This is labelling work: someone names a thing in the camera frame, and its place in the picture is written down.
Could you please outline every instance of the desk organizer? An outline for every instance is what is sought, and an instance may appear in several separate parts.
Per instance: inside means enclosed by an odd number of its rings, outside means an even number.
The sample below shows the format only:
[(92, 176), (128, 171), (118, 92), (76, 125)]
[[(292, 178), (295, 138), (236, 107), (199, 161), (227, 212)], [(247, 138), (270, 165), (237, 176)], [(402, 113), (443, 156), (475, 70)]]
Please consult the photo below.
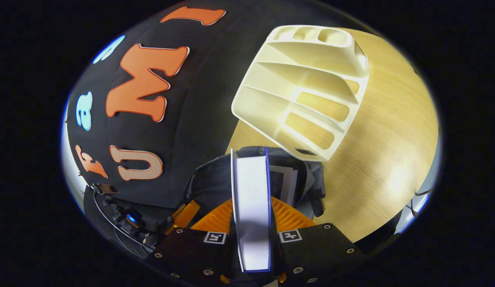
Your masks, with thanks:
[(347, 31), (277, 27), (254, 57), (231, 111), (292, 156), (326, 162), (357, 114), (369, 71)]

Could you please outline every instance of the orange letter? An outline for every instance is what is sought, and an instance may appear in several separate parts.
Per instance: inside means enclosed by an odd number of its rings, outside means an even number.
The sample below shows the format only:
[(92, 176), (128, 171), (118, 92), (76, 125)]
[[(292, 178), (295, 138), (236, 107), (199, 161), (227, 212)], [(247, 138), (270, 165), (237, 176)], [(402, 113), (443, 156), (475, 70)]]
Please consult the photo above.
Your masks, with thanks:
[(86, 171), (91, 171), (107, 178), (107, 174), (105, 173), (104, 168), (102, 167), (102, 165), (100, 165), (100, 162), (98, 162), (98, 160), (96, 160), (95, 163), (92, 163), (91, 161), (93, 160), (93, 158), (91, 158), (89, 154), (83, 153), (81, 155), (81, 152), (83, 150), (79, 145), (75, 146), (75, 151), (77, 152), (77, 156), (81, 160), (81, 164), (83, 164), (83, 167)]
[(176, 75), (189, 54), (188, 47), (160, 49), (141, 47), (130, 48), (120, 62), (132, 80), (109, 91), (105, 100), (105, 113), (112, 118), (117, 112), (140, 113), (152, 117), (154, 122), (164, 118), (166, 98), (142, 100), (144, 96), (166, 91), (170, 85), (150, 69), (164, 71), (166, 76)]
[(125, 149), (118, 149), (114, 145), (109, 147), (112, 159), (115, 162), (121, 162), (122, 160), (144, 160), (150, 164), (150, 167), (145, 170), (139, 169), (126, 169), (125, 167), (118, 167), (118, 173), (123, 180), (129, 181), (131, 179), (155, 179), (162, 174), (162, 161), (158, 156), (144, 151), (128, 151)]
[(169, 13), (166, 17), (160, 20), (161, 23), (171, 19), (191, 19), (198, 20), (203, 25), (208, 26), (217, 22), (222, 16), (226, 14), (223, 9), (219, 10), (207, 10), (207, 9), (193, 9), (187, 6), (181, 7)]

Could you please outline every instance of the bolt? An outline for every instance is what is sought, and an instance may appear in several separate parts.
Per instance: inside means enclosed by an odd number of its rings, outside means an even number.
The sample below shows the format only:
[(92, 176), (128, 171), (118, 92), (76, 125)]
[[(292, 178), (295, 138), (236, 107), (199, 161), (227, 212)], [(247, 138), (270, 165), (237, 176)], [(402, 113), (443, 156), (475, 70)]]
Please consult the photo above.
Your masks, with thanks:
[(295, 267), (292, 272), (293, 272), (293, 274), (299, 274), (302, 271), (304, 271), (304, 268), (302, 268), (302, 267)]

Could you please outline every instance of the wooden table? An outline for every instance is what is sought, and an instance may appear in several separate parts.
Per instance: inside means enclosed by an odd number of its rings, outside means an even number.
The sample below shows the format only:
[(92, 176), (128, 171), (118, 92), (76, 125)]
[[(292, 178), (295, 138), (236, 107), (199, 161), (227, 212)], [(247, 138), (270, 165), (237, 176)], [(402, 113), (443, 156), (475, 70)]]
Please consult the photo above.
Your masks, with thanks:
[[(424, 82), (391, 44), (353, 35), (371, 63), (357, 116), (328, 162), (324, 162), (324, 214), (314, 222), (334, 224), (352, 242), (393, 218), (418, 191), (434, 158), (438, 120)], [(251, 145), (277, 147), (241, 120), (226, 150)]]

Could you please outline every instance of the letter cutout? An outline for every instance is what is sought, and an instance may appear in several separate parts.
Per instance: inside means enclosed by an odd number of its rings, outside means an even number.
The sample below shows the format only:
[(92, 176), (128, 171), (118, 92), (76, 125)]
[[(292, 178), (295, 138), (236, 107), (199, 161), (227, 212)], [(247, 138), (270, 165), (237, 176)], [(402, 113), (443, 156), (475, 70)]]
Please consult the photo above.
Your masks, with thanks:
[(171, 86), (150, 69), (164, 71), (172, 77), (178, 73), (189, 54), (189, 47), (161, 49), (136, 44), (123, 56), (120, 65), (132, 80), (109, 91), (105, 100), (105, 113), (112, 118), (117, 112), (131, 112), (151, 116), (154, 122), (164, 118), (166, 98), (142, 100), (144, 96), (166, 91)]
[(207, 10), (207, 9), (189, 8), (187, 6), (184, 6), (176, 9), (175, 11), (172, 11), (166, 17), (162, 18), (160, 22), (164, 23), (171, 19), (190, 19), (190, 20), (198, 20), (203, 25), (208, 26), (217, 22), (225, 14), (226, 11), (223, 9)]
[(75, 106), (75, 116), (77, 124), (83, 126), (83, 129), (89, 131), (91, 129), (91, 105), (93, 103), (93, 95), (91, 92), (82, 94), (77, 100)]
[(118, 149), (114, 145), (109, 147), (109, 152), (115, 162), (121, 162), (122, 160), (144, 160), (150, 164), (150, 167), (145, 170), (118, 167), (118, 173), (125, 181), (131, 179), (155, 179), (162, 174), (162, 161), (153, 153)]
[(93, 60), (93, 63), (95, 64), (96, 62), (103, 61), (103, 60), (105, 60), (105, 58), (109, 57), (114, 52), (114, 49), (116, 49), (116, 47), (118, 47), (118, 45), (123, 41), (123, 39), (125, 39), (125, 35), (120, 36), (119, 38), (117, 38), (116, 40), (111, 42), (111, 44), (109, 44), (107, 47), (105, 47), (100, 52), (100, 54), (98, 54), (95, 57), (95, 59)]
[(92, 163), (93, 158), (89, 154), (83, 153), (83, 150), (79, 145), (75, 146), (75, 151), (77, 152), (77, 156), (81, 160), (81, 164), (83, 164), (83, 167), (86, 171), (91, 171), (107, 178), (107, 174), (105, 173), (104, 168), (102, 167), (100, 162), (98, 162), (98, 160), (95, 160), (95, 163)]

